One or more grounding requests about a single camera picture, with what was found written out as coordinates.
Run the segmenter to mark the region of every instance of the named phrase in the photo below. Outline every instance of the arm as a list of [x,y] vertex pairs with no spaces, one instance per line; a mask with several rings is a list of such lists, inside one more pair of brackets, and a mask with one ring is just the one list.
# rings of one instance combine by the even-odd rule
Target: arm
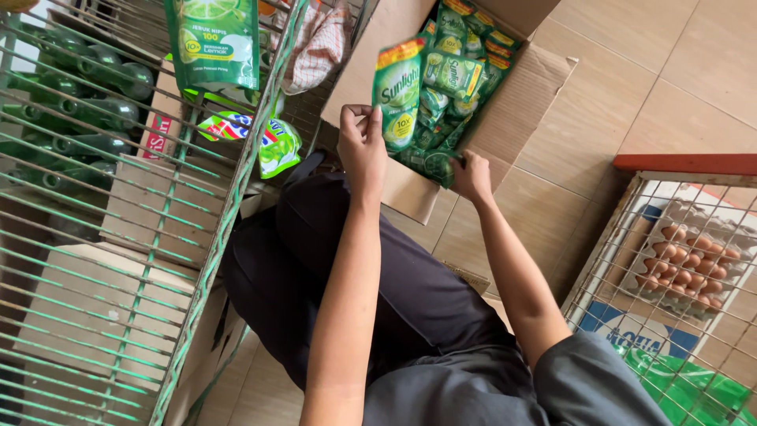
[[541,355],[570,336],[547,281],[502,216],[491,193],[489,161],[465,151],[455,161],[455,189],[471,200],[481,219],[486,254],[507,318],[533,370]]
[[[366,115],[357,125],[356,114]],[[380,108],[342,108],[338,151],[352,197],[313,329],[303,426],[363,423],[381,273],[379,208],[387,157],[381,125]]]

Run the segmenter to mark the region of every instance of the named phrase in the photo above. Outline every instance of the egg tray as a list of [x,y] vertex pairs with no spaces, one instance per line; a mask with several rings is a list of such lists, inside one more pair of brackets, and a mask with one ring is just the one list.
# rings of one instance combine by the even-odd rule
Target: egg tray
[[[716,265],[722,266],[722,268],[725,269],[725,276],[718,280],[714,280],[711,277],[705,277],[706,284],[704,287],[709,285],[709,280],[714,280],[722,285],[722,290],[707,294],[701,292],[701,290],[697,290],[696,295],[687,296],[678,291],[671,291],[669,286],[667,287],[662,284],[658,285],[655,290],[644,288],[644,284],[646,284],[648,280],[639,276],[650,273],[649,268],[644,264],[644,261],[648,258],[660,259],[660,256],[653,248],[655,244],[673,244],[671,240],[668,240],[662,234],[662,230],[671,225],[678,225],[680,227],[679,229],[682,229],[686,233],[686,236],[683,238],[680,238],[680,235],[675,234],[673,238],[676,239],[674,244],[677,244],[682,249],[686,250],[687,255],[698,255],[703,260],[706,251],[693,248],[689,246],[687,242],[695,240],[693,244],[700,246],[700,242],[706,245],[705,239],[723,246],[724,249],[732,249],[733,252],[729,252],[731,254],[734,252],[737,253],[733,258],[720,255],[715,256],[715,258],[712,259],[716,262]],[[746,269],[749,267],[749,263],[755,258],[755,253],[757,252],[756,247],[757,231],[751,227],[739,225],[731,219],[724,220],[717,215],[710,217],[710,214],[708,214],[704,208],[696,204],[692,205],[692,202],[674,199],[670,201],[660,219],[655,223],[649,239],[629,268],[632,273],[625,275],[625,278],[621,282],[621,288],[637,294],[652,303],[657,303],[659,301],[659,306],[679,315],[694,317],[702,321],[714,318],[715,315],[718,314],[720,307],[725,303],[730,292],[743,277]],[[668,266],[671,265],[669,260],[665,261],[665,263],[667,263]],[[688,271],[692,277],[695,275],[701,275],[700,273],[695,272],[694,268],[682,268],[680,264],[676,266],[680,271]],[[654,274],[653,276],[655,279],[658,279],[660,278],[660,273]],[[706,307],[706,305],[701,302],[697,302],[697,298],[700,294],[711,299],[709,307]]]

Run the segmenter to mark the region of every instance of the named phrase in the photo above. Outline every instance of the person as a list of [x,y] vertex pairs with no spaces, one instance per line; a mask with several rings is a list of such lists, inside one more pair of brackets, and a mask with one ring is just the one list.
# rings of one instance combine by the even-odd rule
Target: person
[[669,424],[609,343],[571,334],[497,207],[487,160],[464,151],[454,189],[478,212],[515,336],[389,224],[381,124],[380,108],[345,105],[345,173],[307,177],[319,162],[307,158],[223,258],[234,307],[304,391],[300,424]]

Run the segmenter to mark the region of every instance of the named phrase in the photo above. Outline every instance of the red metal frame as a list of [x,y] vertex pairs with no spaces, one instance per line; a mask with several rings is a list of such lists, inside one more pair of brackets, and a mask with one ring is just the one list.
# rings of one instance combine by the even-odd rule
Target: red metal frame
[[612,165],[626,171],[757,176],[757,154],[622,154]]

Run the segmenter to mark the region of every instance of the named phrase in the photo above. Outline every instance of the printed logo on box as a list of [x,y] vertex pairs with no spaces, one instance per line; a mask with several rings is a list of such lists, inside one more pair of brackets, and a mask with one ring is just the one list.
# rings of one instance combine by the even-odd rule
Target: printed logo on box
[[[171,119],[162,115],[156,114],[152,120],[152,126],[155,130],[159,130],[163,133],[168,133],[168,129],[171,128]],[[147,136],[146,148],[153,149],[154,151],[163,152],[166,148],[166,138],[156,133],[150,133]],[[142,157],[148,160],[157,160],[159,157],[152,152],[142,151]]]
[[578,327],[605,336],[613,345],[636,347],[682,359],[689,355],[699,340],[694,334],[597,301],[589,305]]

